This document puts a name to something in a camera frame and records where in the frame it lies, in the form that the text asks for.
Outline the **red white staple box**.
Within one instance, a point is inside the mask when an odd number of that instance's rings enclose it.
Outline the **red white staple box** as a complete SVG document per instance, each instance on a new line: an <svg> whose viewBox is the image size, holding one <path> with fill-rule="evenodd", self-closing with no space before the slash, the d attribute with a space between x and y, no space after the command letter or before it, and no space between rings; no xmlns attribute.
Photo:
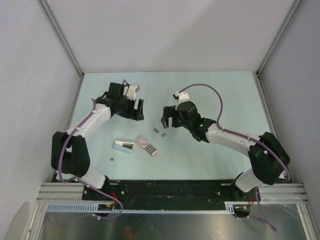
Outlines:
<svg viewBox="0 0 320 240"><path fill-rule="evenodd" d="M151 145L143 136L139 136L135 140L135 142L152 157L154 157L158 153L158 150L153 145Z"/></svg>

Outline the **light blue white stapler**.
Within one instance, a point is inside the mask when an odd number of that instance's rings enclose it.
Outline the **light blue white stapler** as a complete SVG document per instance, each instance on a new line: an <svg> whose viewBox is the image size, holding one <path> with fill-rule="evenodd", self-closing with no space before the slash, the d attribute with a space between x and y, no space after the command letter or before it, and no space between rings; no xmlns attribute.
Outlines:
<svg viewBox="0 0 320 240"><path fill-rule="evenodd" d="M135 143L128 141L119 141L116 140L113 144L113 148L121 152L132 154L134 150Z"/></svg>

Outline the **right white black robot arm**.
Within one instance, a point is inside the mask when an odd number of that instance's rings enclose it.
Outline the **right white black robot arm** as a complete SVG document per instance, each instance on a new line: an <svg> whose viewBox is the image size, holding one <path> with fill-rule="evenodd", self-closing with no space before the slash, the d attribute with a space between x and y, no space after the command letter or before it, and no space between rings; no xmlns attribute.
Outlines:
<svg viewBox="0 0 320 240"><path fill-rule="evenodd" d="M201 117L191 101L165 106L160 121L164 128L183 127L198 142L222 145L249 158L250 169L237 176L230 188L231 196L237 201L242 201L251 189L261 184L275 184L282 173L286 173L285 182L291 180L290 157L270 132L252 136L225 129L216 120Z"/></svg>

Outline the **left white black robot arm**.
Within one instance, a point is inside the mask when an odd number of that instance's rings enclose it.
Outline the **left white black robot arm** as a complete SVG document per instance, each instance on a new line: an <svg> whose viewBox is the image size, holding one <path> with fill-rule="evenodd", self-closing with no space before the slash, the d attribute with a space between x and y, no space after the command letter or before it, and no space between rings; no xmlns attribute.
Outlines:
<svg viewBox="0 0 320 240"><path fill-rule="evenodd" d="M144 120L144 101L137 98L139 89L139 85L126 80L110 83L108 91L92 100L91 111L78 125L52 136L51 167L57 171L61 182L77 181L93 187L93 194L100 200L110 196L111 188L105 184L107 177L93 167L87 142L114 115Z"/></svg>

